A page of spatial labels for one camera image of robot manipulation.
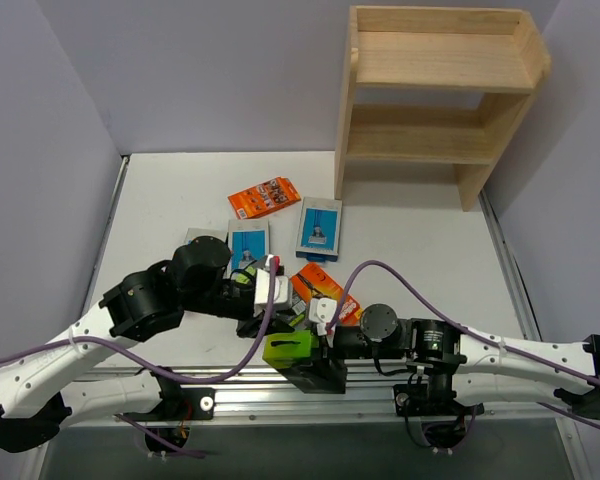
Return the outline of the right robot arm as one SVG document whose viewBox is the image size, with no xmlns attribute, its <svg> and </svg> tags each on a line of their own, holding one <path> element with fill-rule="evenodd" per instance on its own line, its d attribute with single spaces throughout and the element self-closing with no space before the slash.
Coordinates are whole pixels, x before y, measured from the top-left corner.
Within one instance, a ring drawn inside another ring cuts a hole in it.
<svg viewBox="0 0 600 480">
<path fill-rule="evenodd" d="M 600 420 L 600 335 L 574 343 L 544 343 L 401 319 L 385 304 L 368 307 L 356 326 L 338 326 L 337 303 L 321 299 L 309 318 L 338 360 L 371 360 L 377 372 L 406 375 L 408 395 L 426 414 L 488 402 L 563 405 Z"/>
</svg>

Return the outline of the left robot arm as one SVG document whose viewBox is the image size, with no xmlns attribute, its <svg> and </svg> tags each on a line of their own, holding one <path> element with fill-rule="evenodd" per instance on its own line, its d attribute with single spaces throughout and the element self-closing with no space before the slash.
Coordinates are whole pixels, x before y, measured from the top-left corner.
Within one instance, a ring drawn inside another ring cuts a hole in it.
<svg viewBox="0 0 600 480">
<path fill-rule="evenodd" d="M 169 260 L 127 275 L 94 307 L 51 341 L 0 358 L 0 449 L 21 453 L 92 417 L 138 413 L 170 419 L 185 385 L 212 385 L 238 374 L 263 339 L 229 371 L 194 378 L 132 353 L 154 336 L 180 327 L 187 312 L 246 320 L 255 290 L 226 277 L 228 245 L 202 236 Z"/>
</svg>

